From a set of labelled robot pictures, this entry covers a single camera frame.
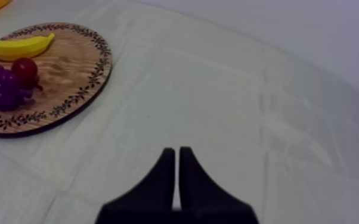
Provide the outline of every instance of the round wooden tray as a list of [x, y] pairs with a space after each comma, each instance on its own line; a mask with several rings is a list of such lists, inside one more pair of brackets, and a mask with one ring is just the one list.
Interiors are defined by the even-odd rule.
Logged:
[[[112, 69], [112, 53], [95, 31], [70, 23], [44, 23], [3, 37], [23, 39], [55, 33], [49, 49], [33, 58], [39, 84], [33, 98], [15, 111], [0, 111], [0, 135], [28, 133], [52, 127], [81, 111], [102, 90]], [[0, 61], [10, 69], [12, 63]]]

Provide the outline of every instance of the tablecloth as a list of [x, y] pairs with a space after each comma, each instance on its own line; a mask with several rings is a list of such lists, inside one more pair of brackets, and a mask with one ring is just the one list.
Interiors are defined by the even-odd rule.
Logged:
[[15, 0], [0, 10], [0, 37], [49, 21], [103, 35], [114, 69], [78, 116], [0, 139], [0, 223], [93, 223], [164, 147], [183, 145], [261, 223], [359, 223], [358, 90], [274, 46], [135, 1]]

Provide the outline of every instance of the purple grapes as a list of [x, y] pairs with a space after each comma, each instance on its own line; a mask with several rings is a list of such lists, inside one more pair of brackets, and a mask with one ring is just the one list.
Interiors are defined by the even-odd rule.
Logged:
[[19, 88], [17, 75], [0, 66], [0, 111], [16, 110], [31, 97], [32, 91]]

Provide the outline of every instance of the red apple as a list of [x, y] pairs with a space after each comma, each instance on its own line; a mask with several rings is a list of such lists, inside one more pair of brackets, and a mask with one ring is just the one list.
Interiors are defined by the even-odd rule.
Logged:
[[32, 89], [37, 87], [42, 89], [39, 83], [38, 67], [30, 58], [19, 58], [13, 62], [11, 71], [20, 78], [22, 89]]

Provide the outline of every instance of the yellow banana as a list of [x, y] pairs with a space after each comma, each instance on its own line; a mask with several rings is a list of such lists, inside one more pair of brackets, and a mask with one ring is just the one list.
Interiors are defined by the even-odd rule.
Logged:
[[0, 41], [0, 60], [15, 61], [18, 58], [32, 58], [43, 53], [55, 34], [35, 36], [16, 41]]

